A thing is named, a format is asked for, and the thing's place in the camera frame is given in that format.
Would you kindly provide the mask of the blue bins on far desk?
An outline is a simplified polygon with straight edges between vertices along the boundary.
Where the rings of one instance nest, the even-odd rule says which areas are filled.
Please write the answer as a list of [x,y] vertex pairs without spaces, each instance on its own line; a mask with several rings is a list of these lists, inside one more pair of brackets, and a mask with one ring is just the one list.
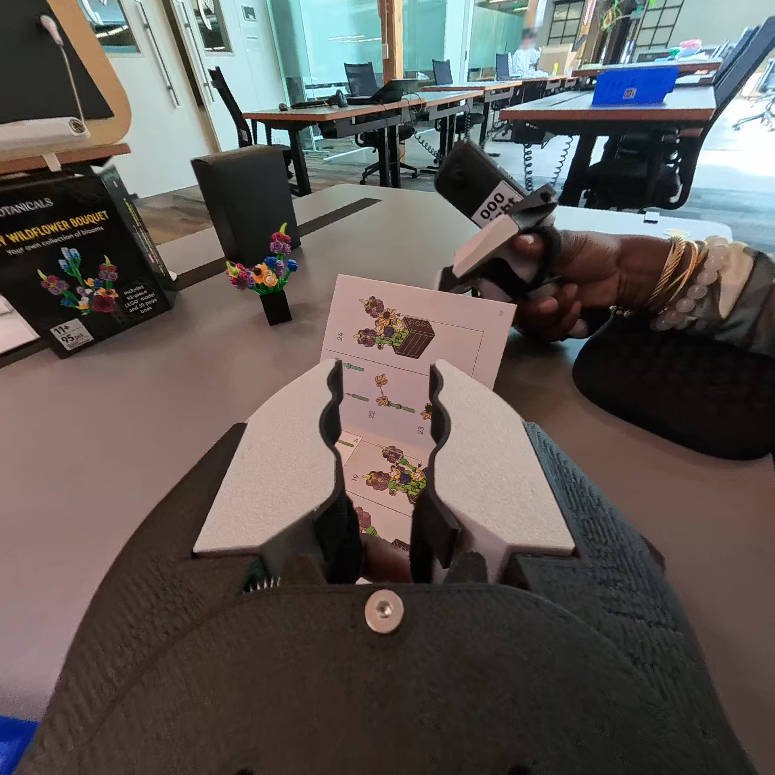
[[600,71],[591,105],[596,108],[662,105],[680,77],[675,65],[624,67]]

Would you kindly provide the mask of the plain black box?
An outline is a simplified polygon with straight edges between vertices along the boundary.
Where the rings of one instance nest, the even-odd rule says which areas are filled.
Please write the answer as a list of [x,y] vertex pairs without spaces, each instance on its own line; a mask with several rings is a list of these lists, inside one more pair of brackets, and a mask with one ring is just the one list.
[[282,225],[291,248],[301,245],[281,149],[255,145],[193,158],[191,167],[228,260],[255,265],[269,257]]

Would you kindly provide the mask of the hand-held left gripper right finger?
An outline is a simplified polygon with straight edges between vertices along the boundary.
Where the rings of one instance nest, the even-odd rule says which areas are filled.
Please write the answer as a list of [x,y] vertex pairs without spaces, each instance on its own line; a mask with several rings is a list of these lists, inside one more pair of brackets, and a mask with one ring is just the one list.
[[446,360],[431,365],[425,489],[412,515],[417,584],[502,584],[512,557],[569,559],[576,543],[526,423],[509,404]]

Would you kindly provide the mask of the blue plastic bin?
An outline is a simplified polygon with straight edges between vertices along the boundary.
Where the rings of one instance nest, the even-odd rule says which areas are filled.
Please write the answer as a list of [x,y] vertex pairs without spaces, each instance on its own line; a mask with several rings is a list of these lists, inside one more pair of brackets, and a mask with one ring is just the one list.
[[40,722],[1,716],[1,774],[13,774]]

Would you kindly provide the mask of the lego instruction booklet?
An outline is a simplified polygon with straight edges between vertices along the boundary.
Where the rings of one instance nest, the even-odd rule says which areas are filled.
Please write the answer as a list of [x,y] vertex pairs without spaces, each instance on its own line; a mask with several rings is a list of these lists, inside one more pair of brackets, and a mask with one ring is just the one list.
[[431,364],[445,360],[492,389],[514,317],[505,302],[337,277],[322,360],[343,368],[336,446],[363,534],[408,552],[435,447]]

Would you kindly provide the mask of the black office chair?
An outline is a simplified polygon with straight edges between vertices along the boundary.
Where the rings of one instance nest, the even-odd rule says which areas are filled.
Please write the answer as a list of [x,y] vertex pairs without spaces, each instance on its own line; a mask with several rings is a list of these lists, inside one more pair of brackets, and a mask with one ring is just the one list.
[[238,148],[251,147],[257,144],[253,130],[239,109],[236,99],[231,92],[220,67],[209,68],[208,75],[212,87],[218,92],[223,101],[237,132]]

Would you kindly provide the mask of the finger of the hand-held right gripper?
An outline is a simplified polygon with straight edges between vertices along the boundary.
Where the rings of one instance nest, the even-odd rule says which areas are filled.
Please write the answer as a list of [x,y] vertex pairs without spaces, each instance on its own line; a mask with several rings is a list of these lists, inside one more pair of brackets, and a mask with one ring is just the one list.
[[498,216],[455,253],[452,289],[523,289],[524,262],[511,247],[519,234],[510,216]]

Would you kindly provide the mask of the black lego set box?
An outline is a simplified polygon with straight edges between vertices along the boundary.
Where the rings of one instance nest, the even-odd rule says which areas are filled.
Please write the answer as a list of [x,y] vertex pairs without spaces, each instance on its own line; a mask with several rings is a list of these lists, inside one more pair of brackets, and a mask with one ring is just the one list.
[[178,292],[114,166],[2,178],[1,290],[62,360],[169,312]]

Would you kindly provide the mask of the person's right forearm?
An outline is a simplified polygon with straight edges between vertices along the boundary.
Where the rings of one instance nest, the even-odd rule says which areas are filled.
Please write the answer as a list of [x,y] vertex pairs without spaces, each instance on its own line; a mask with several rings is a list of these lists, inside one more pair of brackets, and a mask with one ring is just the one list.
[[741,242],[729,245],[722,269],[717,340],[774,358],[773,257]]

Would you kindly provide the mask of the wood-framed dark screen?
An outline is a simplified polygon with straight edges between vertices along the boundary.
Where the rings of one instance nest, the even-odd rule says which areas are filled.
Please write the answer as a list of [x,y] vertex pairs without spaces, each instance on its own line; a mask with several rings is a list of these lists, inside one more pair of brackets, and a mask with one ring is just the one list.
[[126,90],[78,2],[1,2],[2,178],[130,154]]

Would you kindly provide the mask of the long wooden desk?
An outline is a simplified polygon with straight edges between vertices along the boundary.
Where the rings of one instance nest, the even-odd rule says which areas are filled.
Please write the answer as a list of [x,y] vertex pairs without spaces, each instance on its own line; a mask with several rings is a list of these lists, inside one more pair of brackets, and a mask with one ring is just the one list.
[[[421,96],[405,96],[385,105],[349,105],[347,107],[317,106],[310,109],[282,111],[278,108],[247,111],[243,118],[250,124],[251,136],[257,141],[257,125],[265,127],[266,141],[272,143],[272,131],[286,131],[290,139],[292,164],[297,195],[312,193],[308,169],[299,140],[299,132],[308,127],[329,129],[335,138],[358,136],[364,132],[378,133],[378,169],[382,187],[400,188],[398,169],[398,132],[417,114],[426,111],[430,119],[451,119],[463,112],[475,99],[489,96],[505,98],[510,87],[474,88],[459,92],[426,92]],[[712,86],[679,87],[669,93],[662,104],[645,106],[593,105],[592,92],[562,92],[539,100],[503,109],[499,117],[507,122],[522,121],[545,131],[566,136],[578,136],[576,155],[570,165],[560,203],[576,206],[580,198],[580,179],[588,167],[596,139],[628,130],[670,128],[687,130],[690,137],[699,137],[708,127],[720,107]]]

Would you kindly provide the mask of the person's right hand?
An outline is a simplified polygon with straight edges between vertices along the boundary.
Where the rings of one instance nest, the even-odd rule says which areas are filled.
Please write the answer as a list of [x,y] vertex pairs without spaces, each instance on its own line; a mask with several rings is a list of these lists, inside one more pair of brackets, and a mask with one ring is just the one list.
[[564,284],[552,297],[517,305],[513,324],[519,333],[546,343],[568,339],[588,308],[647,305],[672,249],[654,237],[606,235],[561,230],[554,263]]

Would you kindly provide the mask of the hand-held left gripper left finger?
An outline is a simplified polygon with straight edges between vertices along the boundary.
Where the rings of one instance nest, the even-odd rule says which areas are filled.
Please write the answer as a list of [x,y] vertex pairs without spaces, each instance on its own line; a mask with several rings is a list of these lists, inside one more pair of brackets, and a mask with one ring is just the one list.
[[343,384],[342,363],[322,360],[247,419],[195,541],[196,557],[257,557],[276,582],[288,559],[308,555],[330,584],[358,581],[359,519],[336,450]]

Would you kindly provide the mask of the lego flower model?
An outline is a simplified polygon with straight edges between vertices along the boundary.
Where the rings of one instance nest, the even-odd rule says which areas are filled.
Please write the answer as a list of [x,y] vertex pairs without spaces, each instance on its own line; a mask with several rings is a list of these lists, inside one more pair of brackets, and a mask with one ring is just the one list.
[[269,255],[254,266],[226,261],[226,276],[232,287],[251,292],[261,301],[269,325],[289,323],[292,320],[285,288],[298,264],[290,257],[291,235],[283,223],[270,238]]

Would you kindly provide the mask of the black honeycomb cushion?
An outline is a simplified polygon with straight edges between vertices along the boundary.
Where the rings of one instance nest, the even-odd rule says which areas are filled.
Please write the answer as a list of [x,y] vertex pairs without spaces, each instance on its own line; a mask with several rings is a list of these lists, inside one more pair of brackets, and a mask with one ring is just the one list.
[[577,354],[572,378],[592,404],[723,460],[774,452],[774,362],[645,318],[612,315]]

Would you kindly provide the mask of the white flat device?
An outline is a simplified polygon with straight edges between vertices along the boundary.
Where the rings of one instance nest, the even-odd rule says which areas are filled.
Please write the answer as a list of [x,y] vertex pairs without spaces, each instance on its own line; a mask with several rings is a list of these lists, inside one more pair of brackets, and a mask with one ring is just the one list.
[[1,355],[39,340],[32,326],[1,296]]

